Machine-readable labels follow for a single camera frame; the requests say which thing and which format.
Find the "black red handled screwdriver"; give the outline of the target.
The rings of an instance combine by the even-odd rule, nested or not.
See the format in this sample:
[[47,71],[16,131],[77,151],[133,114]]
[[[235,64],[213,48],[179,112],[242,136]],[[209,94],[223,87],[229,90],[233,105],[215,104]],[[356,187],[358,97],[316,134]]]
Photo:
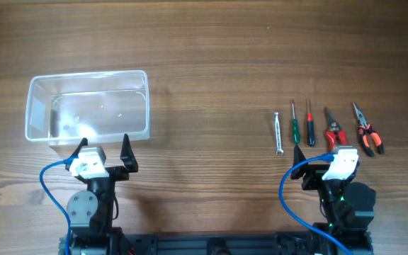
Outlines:
[[307,99],[306,106],[307,106],[307,143],[310,147],[313,147],[316,144],[316,138],[314,120],[311,112],[311,100],[309,98]]

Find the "clear plastic container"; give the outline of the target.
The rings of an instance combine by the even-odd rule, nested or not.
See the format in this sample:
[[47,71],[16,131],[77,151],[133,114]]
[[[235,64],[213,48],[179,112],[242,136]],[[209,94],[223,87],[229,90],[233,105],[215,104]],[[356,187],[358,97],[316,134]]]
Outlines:
[[25,138],[49,146],[150,137],[149,82],[142,70],[35,76],[25,111]]

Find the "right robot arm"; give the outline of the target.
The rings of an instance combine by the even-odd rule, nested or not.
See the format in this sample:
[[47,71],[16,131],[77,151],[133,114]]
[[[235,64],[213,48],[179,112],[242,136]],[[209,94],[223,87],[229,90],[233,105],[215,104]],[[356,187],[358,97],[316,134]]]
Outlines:
[[352,146],[335,146],[319,164],[295,146],[290,178],[301,179],[302,190],[318,192],[319,209],[327,222],[316,222],[314,228],[335,238],[351,254],[373,254],[368,226],[375,216],[376,192],[354,181],[358,165],[358,151]]

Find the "green handled screwdriver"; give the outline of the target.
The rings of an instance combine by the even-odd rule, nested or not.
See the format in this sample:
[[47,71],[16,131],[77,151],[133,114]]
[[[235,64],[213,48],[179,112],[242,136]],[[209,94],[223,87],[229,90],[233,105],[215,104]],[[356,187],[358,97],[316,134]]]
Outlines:
[[295,102],[294,100],[291,101],[291,110],[292,110],[292,130],[293,130],[293,142],[295,144],[300,143],[300,130],[298,125],[298,119],[296,118],[295,114]]

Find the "silver combination wrench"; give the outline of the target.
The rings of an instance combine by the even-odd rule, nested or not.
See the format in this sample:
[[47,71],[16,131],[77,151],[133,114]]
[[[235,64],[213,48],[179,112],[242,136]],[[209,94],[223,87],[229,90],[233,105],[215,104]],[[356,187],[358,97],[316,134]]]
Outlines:
[[273,123],[274,123],[274,129],[275,129],[275,136],[276,136],[276,155],[277,156],[282,156],[284,151],[282,149],[282,142],[281,142],[281,127],[280,127],[280,121],[279,121],[279,112],[275,111],[273,113]]

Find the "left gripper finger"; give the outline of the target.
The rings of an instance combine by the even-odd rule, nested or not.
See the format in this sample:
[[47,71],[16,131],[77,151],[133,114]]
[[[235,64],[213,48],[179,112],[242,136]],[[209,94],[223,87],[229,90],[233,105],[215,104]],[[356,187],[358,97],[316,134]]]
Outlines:
[[130,138],[128,134],[124,134],[123,143],[121,147],[120,160],[123,162],[124,167],[130,172],[138,172],[139,166],[132,147],[130,145]]
[[71,154],[71,156],[65,160],[65,169],[69,170],[70,166],[72,165],[72,162],[74,159],[78,157],[78,154],[81,150],[82,147],[85,147],[88,145],[88,140],[84,137],[81,142],[78,144],[77,148],[74,150],[74,152]]

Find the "orange black needle-nose pliers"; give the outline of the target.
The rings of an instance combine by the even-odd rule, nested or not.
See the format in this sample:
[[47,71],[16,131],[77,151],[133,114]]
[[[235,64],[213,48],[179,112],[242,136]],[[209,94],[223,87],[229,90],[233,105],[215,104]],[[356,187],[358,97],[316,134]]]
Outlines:
[[368,142],[368,136],[371,136],[375,143],[375,147],[378,150],[378,154],[384,154],[385,150],[383,146],[383,141],[381,140],[379,134],[373,129],[373,126],[366,120],[366,117],[364,116],[364,114],[362,113],[362,111],[355,102],[353,102],[353,108],[358,119],[358,136],[360,138],[361,146],[364,152],[369,157],[375,156],[375,153],[371,149]]

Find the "red handled snips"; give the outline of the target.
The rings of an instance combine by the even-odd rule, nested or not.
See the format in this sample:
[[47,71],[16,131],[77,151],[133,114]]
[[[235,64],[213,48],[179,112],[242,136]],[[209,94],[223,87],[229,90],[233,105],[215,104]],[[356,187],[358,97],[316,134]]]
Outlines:
[[336,145],[347,145],[346,132],[340,124],[334,119],[332,112],[325,108],[325,113],[328,122],[328,128],[325,132],[326,139],[329,143],[329,151],[332,152]]

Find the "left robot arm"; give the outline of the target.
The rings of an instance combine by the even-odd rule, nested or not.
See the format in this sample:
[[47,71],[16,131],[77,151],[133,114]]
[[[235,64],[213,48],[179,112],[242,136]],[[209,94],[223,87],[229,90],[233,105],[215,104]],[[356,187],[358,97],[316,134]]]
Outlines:
[[122,229],[113,226],[119,213],[115,184],[138,171],[128,135],[123,136],[120,160],[121,166],[105,166],[103,148],[88,146],[86,138],[71,154],[65,169],[86,184],[86,190],[75,193],[67,203],[70,231],[59,240],[59,255],[136,253]]

